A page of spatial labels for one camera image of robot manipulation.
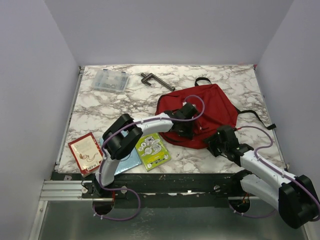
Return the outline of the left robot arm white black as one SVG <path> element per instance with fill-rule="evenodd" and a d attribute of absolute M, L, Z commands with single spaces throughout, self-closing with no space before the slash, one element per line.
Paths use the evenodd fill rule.
<path fill-rule="evenodd" d="M 166 110 L 158 115 L 141 119 L 132 118 L 127 113 L 122 114 L 102 136 L 103 159 L 92 181 L 93 191 L 101 198 L 110 194 L 110 184 L 115 179 L 120 161 L 130 155 L 141 137 L 183 131 L 184 127 L 197 117 L 196 107 L 189 102 L 178 110 Z"/>

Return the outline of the green booklet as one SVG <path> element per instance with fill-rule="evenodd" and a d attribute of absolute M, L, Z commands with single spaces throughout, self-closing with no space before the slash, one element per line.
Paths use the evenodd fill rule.
<path fill-rule="evenodd" d="M 158 133 L 141 137 L 135 145 L 135 149 L 148 172 L 172 159 Z"/>

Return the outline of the clear plastic organizer box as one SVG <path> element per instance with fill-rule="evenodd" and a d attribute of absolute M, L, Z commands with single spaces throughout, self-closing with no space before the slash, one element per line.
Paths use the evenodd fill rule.
<path fill-rule="evenodd" d="M 92 88 L 97 91 L 123 93 L 128 85 L 130 74 L 124 71 L 100 69 L 97 71 Z"/>

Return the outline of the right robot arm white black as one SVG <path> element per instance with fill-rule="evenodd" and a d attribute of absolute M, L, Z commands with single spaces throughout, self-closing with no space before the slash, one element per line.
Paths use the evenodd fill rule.
<path fill-rule="evenodd" d="M 234 127 L 224 125 L 205 139 L 215 157 L 224 155 L 244 169 L 230 183 L 230 191 L 236 196 L 246 192 L 265 201 L 293 229 L 319 221 L 320 201 L 311 179 L 277 167 L 259 155 L 257 149 L 239 143 L 235 132 Z"/>

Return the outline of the light blue book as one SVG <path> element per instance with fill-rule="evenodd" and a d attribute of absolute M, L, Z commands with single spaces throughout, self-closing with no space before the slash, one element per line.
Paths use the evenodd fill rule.
<path fill-rule="evenodd" d="M 128 170 L 131 170 L 142 164 L 142 161 L 137 153 L 137 150 L 134 148 L 132 152 L 125 158 L 120 160 L 119 165 L 116 168 L 114 175 L 119 175 Z"/>

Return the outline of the aluminium extrusion rail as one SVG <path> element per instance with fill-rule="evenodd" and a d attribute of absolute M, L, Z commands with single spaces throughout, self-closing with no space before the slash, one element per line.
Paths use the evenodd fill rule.
<path fill-rule="evenodd" d="M 40 192 L 40 201 L 81 201 L 81 181 L 48 180 L 44 181 Z"/>

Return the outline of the red book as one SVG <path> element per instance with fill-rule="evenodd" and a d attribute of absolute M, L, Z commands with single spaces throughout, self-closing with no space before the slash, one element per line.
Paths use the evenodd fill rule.
<path fill-rule="evenodd" d="M 103 153 L 92 132 L 69 142 L 67 145 L 83 177 L 98 170 L 103 160 Z"/>

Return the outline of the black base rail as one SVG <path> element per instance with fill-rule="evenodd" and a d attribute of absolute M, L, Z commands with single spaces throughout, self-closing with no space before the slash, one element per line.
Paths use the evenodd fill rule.
<path fill-rule="evenodd" d="M 100 213 L 112 208 L 227 208 L 235 205 L 239 211 L 250 206 L 249 191 L 242 190 L 240 173 L 122 173 L 108 187 L 115 192 L 103 190 L 94 176 L 80 174 L 51 176 L 54 189 L 66 190 L 64 196 L 76 201 L 90 201 Z"/>

